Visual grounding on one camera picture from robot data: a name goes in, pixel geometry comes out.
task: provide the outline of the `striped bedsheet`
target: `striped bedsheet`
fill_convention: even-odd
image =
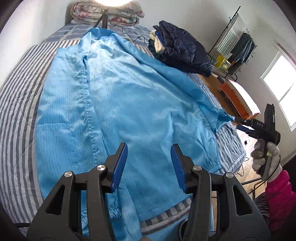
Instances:
[[[78,42],[79,40],[46,42],[31,47],[0,89],[0,201],[15,223],[30,223],[43,202],[36,171],[34,129],[47,71],[59,47],[68,47]],[[152,56],[147,47],[136,46]],[[217,99],[196,74],[187,76],[221,108]],[[219,173],[235,172],[246,155],[235,129],[228,123],[215,137],[223,167]],[[188,210],[188,206],[180,203],[168,210],[162,220],[156,218],[156,223],[155,219],[141,223],[143,232],[159,230],[161,226],[185,215]]]
[[[56,42],[63,40],[79,40],[85,33],[93,28],[93,24],[68,24],[48,37],[44,42]],[[137,45],[147,46],[150,30],[140,25],[121,27],[115,24],[109,24],[108,29],[117,33],[119,36],[134,42]]]

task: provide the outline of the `wooden floor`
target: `wooden floor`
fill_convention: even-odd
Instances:
[[[213,93],[213,95],[218,99],[222,108],[224,108],[228,114],[230,114],[232,116],[236,116],[236,112],[234,110],[234,107],[231,105],[230,101],[225,98],[223,93],[218,91],[221,83],[214,76],[211,76],[209,78],[200,76],[200,78],[207,85],[207,87],[210,89],[210,91]],[[260,177],[252,169],[253,159],[250,156],[251,152],[254,150],[254,144],[256,143],[257,140],[249,137],[246,133],[244,133],[242,131],[237,130],[237,133],[238,133],[243,145],[245,146],[246,153],[247,153],[246,160],[243,162],[239,171],[235,173],[235,177],[242,183],[242,182],[249,181],[249,180]],[[244,188],[247,191],[247,193],[249,193],[253,190],[253,186],[255,183],[244,185]],[[256,196],[258,196],[259,194],[264,192],[265,187],[266,187],[266,183],[263,184],[261,187],[259,187],[256,190]],[[216,221],[217,221],[216,192],[212,192],[212,204],[213,204],[213,213],[214,213],[214,227],[216,230]]]

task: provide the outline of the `black cable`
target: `black cable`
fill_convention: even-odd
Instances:
[[[133,43],[137,40],[137,39],[139,39],[139,38],[141,38],[141,37],[143,37],[144,38],[144,44],[149,44],[149,43],[145,43],[145,36],[143,36],[143,35],[141,35],[141,36],[139,36],[139,37],[137,37],[134,41],[133,41]]]
[[[252,192],[255,192],[255,190],[259,187],[261,187],[264,183],[266,183],[270,178],[271,176],[275,173],[275,171],[277,170],[277,168],[279,167],[281,163],[281,155],[279,155],[279,163],[277,164],[276,168],[274,169],[274,171],[272,172],[272,174],[264,181],[262,182],[258,187],[256,187],[254,190],[250,191],[248,194],[251,194]]]
[[[25,227],[29,227],[30,223],[15,223],[15,226],[19,229],[19,228],[25,228]]]
[[[239,168],[239,170],[237,171],[237,174],[240,175],[241,177],[243,177],[243,176],[244,176],[244,166],[241,165],[241,168],[242,168],[242,174],[239,173],[240,168]]]
[[[133,40],[133,38],[132,38],[128,33],[124,33],[124,32],[123,32],[123,29],[122,29],[122,33],[128,35],[128,36],[130,37],[130,39],[133,41],[133,43],[134,43],[137,39],[143,37],[143,38],[144,38],[144,44],[149,44],[149,43],[146,43],[146,42],[145,42],[145,36],[143,36],[143,35],[141,35],[141,36],[137,37],[135,40]]]

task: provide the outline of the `light bulb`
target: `light bulb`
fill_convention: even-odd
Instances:
[[[95,0],[96,2],[109,7],[118,7],[129,3],[131,0]]]

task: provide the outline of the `pink sleeve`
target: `pink sleeve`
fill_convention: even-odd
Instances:
[[[274,181],[267,183],[265,199],[269,206],[270,231],[276,231],[283,224],[296,204],[296,193],[292,191],[289,180],[288,172],[281,171]]]

